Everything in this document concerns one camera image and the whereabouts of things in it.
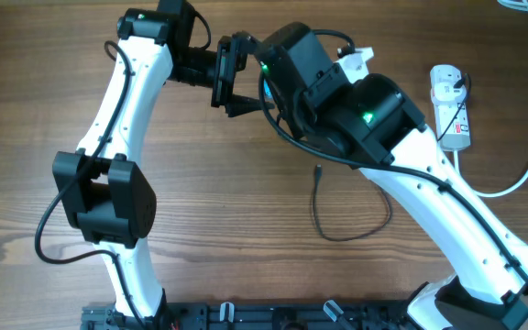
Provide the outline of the blue Galaxy smartphone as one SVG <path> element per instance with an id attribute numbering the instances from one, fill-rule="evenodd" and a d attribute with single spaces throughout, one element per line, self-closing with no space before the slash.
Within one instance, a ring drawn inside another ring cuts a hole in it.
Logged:
<path id="1" fill-rule="evenodd" d="M 264 80 L 263 86 L 264 86 L 264 92 L 265 92 L 266 98 L 272 100 L 273 95 L 272 95 L 272 92 L 266 80 Z"/>

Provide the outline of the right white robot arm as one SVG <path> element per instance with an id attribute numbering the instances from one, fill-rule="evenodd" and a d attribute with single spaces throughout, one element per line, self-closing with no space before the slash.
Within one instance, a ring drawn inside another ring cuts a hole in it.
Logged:
<path id="1" fill-rule="evenodd" d="M 258 88 L 271 92 L 279 134 L 317 157 L 345 164 L 391 195 L 453 268 L 420 288 L 406 316 L 422 329 L 517 329 L 528 318 L 528 245 L 457 174 L 424 114 L 390 78 L 347 76 L 319 34 L 301 22 L 254 51 Z"/>

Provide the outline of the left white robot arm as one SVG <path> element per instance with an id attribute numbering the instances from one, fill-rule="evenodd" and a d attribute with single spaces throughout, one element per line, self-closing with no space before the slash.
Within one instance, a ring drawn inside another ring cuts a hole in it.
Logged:
<path id="1" fill-rule="evenodd" d="M 52 166 L 59 190 L 54 202 L 104 259 L 116 297 L 112 322 L 124 328 L 157 329 L 168 318 L 148 245 L 157 197 L 139 167 L 163 85 L 208 88 L 212 106 L 232 117 L 259 109 L 255 99 L 233 92 L 257 41 L 238 32 L 222 38 L 216 50 L 195 48 L 190 40 L 199 19 L 186 1 L 127 10 L 117 22 L 117 41 L 104 45 L 115 68 L 93 124 L 77 149 L 58 153 Z"/>

